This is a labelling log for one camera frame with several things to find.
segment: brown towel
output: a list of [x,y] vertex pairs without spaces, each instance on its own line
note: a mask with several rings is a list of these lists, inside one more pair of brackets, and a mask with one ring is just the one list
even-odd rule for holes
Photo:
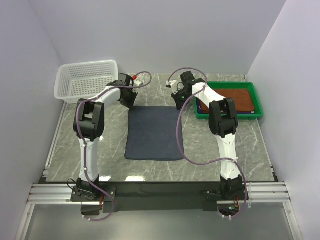
[[[235,102],[235,110],[237,112],[251,112],[255,110],[250,93],[245,88],[238,89],[213,89],[216,93],[225,98],[233,98]],[[203,113],[209,113],[209,108],[200,101]]]

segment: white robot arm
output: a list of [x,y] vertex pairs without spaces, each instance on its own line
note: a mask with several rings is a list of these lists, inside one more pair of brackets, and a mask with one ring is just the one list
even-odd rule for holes
[[[103,92],[115,86],[129,86],[130,84],[132,84],[133,87],[140,87],[143,83],[141,81],[134,80],[127,74],[120,73],[118,80],[108,84]],[[79,109],[79,126],[87,144],[86,151],[84,148],[84,141],[79,137],[76,116],[74,117],[73,130],[79,137],[78,140],[81,149],[81,168],[79,178],[76,181],[76,186],[87,199],[95,199],[97,197],[97,191],[88,183],[86,178],[84,157],[86,154],[88,179],[94,184],[97,184],[99,182],[99,171],[97,165],[98,144],[99,138],[105,129],[105,110],[117,101],[119,101],[123,106],[131,109],[134,106],[137,95],[138,88],[114,88],[107,91],[97,100],[87,102],[81,106]],[[78,106],[83,101],[84,99],[80,99],[78,101]]]
[[[192,94],[199,92],[205,83],[197,83],[192,86]],[[219,95],[214,90],[212,90],[208,85],[204,89],[204,91],[195,95],[196,98],[201,100],[208,108],[210,108],[210,103],[213,101],[220,102],[224,101],[225,97]],[[237,161],[237,154],[236,154],[236,133],[229,133],[222,137],[221,135],[216,134],[215,138],[218,142],[219,146],[219,153],[221,158],[231,158]],[[229,160],[222,160],[221,161],[221,177],[224,179],[236,179],[241,174],[238,167],[233,164]]]
[[[195,97],[209,108],[209,128],[217,140],[220,157],[237,161],[235,138],[238,119],[234,100],[219,95],[206,85],[204,80],[195,79],[191,71],[184,72],[180,75],[180,78],[183,84],[183,88],[180,89],[174,89],[179,85],[177,81],[167,82],[167,87],[173,88],[171,96],[177,109],[181,110],[191,95],[196,94],[206,86]],[[236,195],[243,189],[241,173],[230,160],[221,160],[220,179],[222,192],[228,196]]]

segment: gray marble surface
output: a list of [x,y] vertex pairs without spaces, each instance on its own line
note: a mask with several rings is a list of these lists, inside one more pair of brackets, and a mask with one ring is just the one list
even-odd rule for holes
[[[166,88],[169,74],[153,74],[152,83],[141,89],[136,106],[175,106],[172,90]],[[244,81],[243,75],[208,74],[208,81]],[[148,81],[147,75],[139,77]],[[75,104],[69,104],[62,118],[57,143],[47,176],[48,182],[65,182],[77,179],[80,172],[80,146],[73,131]],[[197,166],[185,159],[171,162],[127,160],[125,149],[128,134],[128,109],[118,102],[105,111],[105,130],[100,137],[98,169],[101,181],[219,181],[220,163]],[[207,162],[219,157],[215,136],[208,120],[198,120],[193,101],[182,116],[185,154],[192,160]],[[257,120],[239,120],[236,133],[236,153],[248,181],[274,181],[260,127]]]

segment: cable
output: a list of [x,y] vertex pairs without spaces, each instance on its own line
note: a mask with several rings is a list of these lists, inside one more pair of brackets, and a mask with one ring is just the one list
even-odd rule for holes
[[174,72],[170,75],[170,77],[169,77],[169,79],[168,79],[168,82],[170,81],[170,79],[172,78],[172,76],[173,76],[176,72],[178,72],[178,71],[180,71],[180,70],[186,70],[186,69],[188,69],[188,70],[195,70],[195,71],[201,73],[201,74],[204,76],[205,84],[204,84],[203,88],[202,88],[200,91],[197,91],[196,93],[192,94],[192,95],[184,102],[184,104],[183,104],[183,106],[182,106],[182,108],[181,108],[181,110],[180,110],[180,113],[179,113],[178,121],[177,121],[177,123],[176,123],[176,131],[175,131],[176,142],[177,142],[177,144],[178,144],[178,148],[179,148],[179,151],[180,151],[181,155],[182,155],[189,163],[192,163],[192,164],[194,164],[194,165],[203,166],[203,165],[208,165],[208,164],[216,163],[216,162],[219,162],[219,161],[221,161],[221,160],[230,160],[230,161],[233,161],[233,162],[234,162],[234,164],[237,166],[237,168],[239,169],[239,171],[240,171],[240,173],[241,173],[241,175],[242,175],[242,177],[243,177],[244,189],[245,189],[245,196],[244,196],[243,206],[240,208],[240,210],[239,210],[239,212],[238,212],[237,214],[235,214],[234,216],[232,216],[232,218],[234,218],[234,217],[238,216],[238,215],[243,211],[243,209],[244,209],[245,206],[246,206],[247,198],[248,198],[248,189],[247,189],[246,176],[245,176],[244,172],[242,171],[239,163],[237,163],[235,159],[232,159],[232,158],[230,158],[230,157],[219,157],[219,158],[217,158],[217,159],[214,159],[214,160],[211,160],[211,161],[208,161],[208,162],[196,162],[196,161],[192,161],[190,158],[188,158],[188,157],[185,155],[185,152],[182,150],[181,145],[180,145],[180,140],[179,140],[179,139],[180,139],[180,138],[179,138],[179,127],[180,127],[180,122],[181,122],[181,118],[182,118],[182,114],[183,114],[183,112],[184,112],[184,109],[186,108],[188,102],[189,102],[194,96],[196,96],[197,94],[203,92],[203,91],[206,89],[206,85],[207,85],[207,83],[208,83],[207,76],[206,76],[202,71],[200,71],[199,69],[196,69],[196,68],[193,68],[193,67],[182,67],[182,68],[179,68],[178,70],[174,71]]
[[74,191],[74,189],[72,187],[69,186],[69,181],[72,181],[74,184],[76,184],[77,182],[75,180],[73,180],[72,178],[69,178],[68,181],[66,181],[66,185],[68,186],[68,188],[70,188],[72,191]]
[[84,100],[82,101],[79,106],[77,107],[76,109],[76,114],[75,114],[75,121],[76,121],[76,129],[77,129],[77,132],[79,134],[79,137],[83,140],[83,169],[84,169],[84,175],[85,175],[85,178],[86,180],[88,181],[88,183],[93,186],[95,189],[99,190],[101,193],[103,193],[104,195],[106,195],[112,202],[112,209],[111,211],[109,212],[109,214],[105,217],[102,217],[102,218],[89,218],[88,216],[83,216],[85,219],[88,219],[89,221],[94,221],[94,222],[98,222],[98,221],[103,221],[107,218],[109,218],[111,216],[111,214],[115,211],[115,201],[114,199],[104,190],[102,190],[100,187],[96,186],[89,178],[89,175],[88,175],[88,166],[87,166],[87,142],[86,142],[86,139],[84,138],[84,136],[82,135],[81,133],[81,129],[80,129],[80,121],[79,121],[79,118],[80,118],[80,108],[82,107],[82,105],[84,105],[85,103],[88,103],[88,102],[91,102],[91,101],[95,101],[95,100],[98,100],[100,97],[102,97],[104,94],[106,94],[107,92],[113,90],[113,89],[120,89],[120,88],[123,88],[123,89],[140,89],[140,88],[144,88],[146,86],[148,86],[150,83],[151,83],[151,80],[152,80],[152,75],[150,72],[148,71],[141,71],[141,72],[138,72],[135,76],[139,76],[141,74],[148,74],[150,76],[150,80],[147,84],[145,85],[142,85],[142,86],[114,86],[114,87],[110,87],[106,90],[104,90],[103,92],[99,93],[97,96],[93,97],[93,98],[90,98],[90,99],[87,99],[87,100]]

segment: dark blue towel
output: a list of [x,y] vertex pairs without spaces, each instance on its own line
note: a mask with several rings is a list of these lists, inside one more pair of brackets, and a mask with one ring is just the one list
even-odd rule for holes
[[[183,159],[176,140],[179,113],[171,106],[135,106],[131,109],[124,157],[158,161]],[[184,150],[181,123],[179,140]]]

